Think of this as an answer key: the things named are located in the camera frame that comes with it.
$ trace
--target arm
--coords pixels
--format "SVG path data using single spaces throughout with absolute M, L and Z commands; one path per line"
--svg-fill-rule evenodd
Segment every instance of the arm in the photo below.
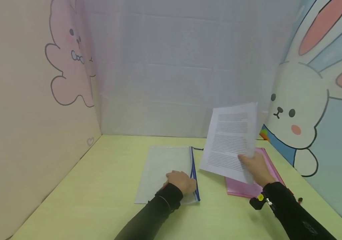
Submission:
M 269 173 L 265 160 L 259 152 L 252 159 L 239 155 L 239 160 L 247 167 L 257 184 L 263 187 L 274 206 L 274 214 L 290 240 L 335 240 L 300 204 L 292 193 Z
M 132 218 L 115 240 L 152 240 L 168 216 L 179 209 L 184 194 L 196 190 L 196 180 L 184 172 L 172 171 L 164 186 L 143 209 Z
M 296 202 L 295 197 L 280 182 L 265 185 L 263 191 L 275 206 L 274 214 L 283 225 L 289 239 L 336 240 Z
M 154 239 L 168 216 L 180 206 L 183 194 L 173 184 L 167 184 L 132 218 L 115 240 Z

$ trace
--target white backdrop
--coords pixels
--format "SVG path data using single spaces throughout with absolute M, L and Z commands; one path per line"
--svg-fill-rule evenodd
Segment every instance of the white backdrop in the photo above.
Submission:
M 104 134 L 206 137 L 212 108 L 267 111 L 299 0 L 89 0 Z

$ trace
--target light green table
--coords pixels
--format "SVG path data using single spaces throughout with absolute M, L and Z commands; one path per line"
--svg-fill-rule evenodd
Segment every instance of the light green table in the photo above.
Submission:
M 204 147 L 205 139 L 103 135 L 12 240 L 110 240 L 143 207 L 133 204 L 151 145 Z M 342 219 L 269 144 L 257 141 L 296 197 L 337 239 Z M 195 151 L 196 168 L 202 152 Z M 226 194 L 224 177 L 198 170 L 201 202 L 171 214 L 157 239 L 288 239 L 267 207 Z

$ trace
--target white rabbit drawing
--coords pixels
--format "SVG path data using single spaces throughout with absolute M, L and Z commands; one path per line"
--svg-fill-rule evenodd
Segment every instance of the white rabbit drawing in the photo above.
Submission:
M 315 1 L 275 79 L 265 126 L 285 145 L 296 149 L 294 167 L 304 177 L 313 176 L 319 167 L 309 147 L 316 139 L 316 126 L 328 99 L 342 100 L 342 60 L 322 71 L 316 71 L 310 62 L 340 35 L 342 0 Z

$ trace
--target rabbit paw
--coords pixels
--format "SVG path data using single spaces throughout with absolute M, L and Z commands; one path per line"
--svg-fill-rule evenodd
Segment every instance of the rabbit paw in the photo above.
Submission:
M 312 177 L 316 174 L 319 163 L 309 149 L 296 150 L 293 167 L 303 177 Z

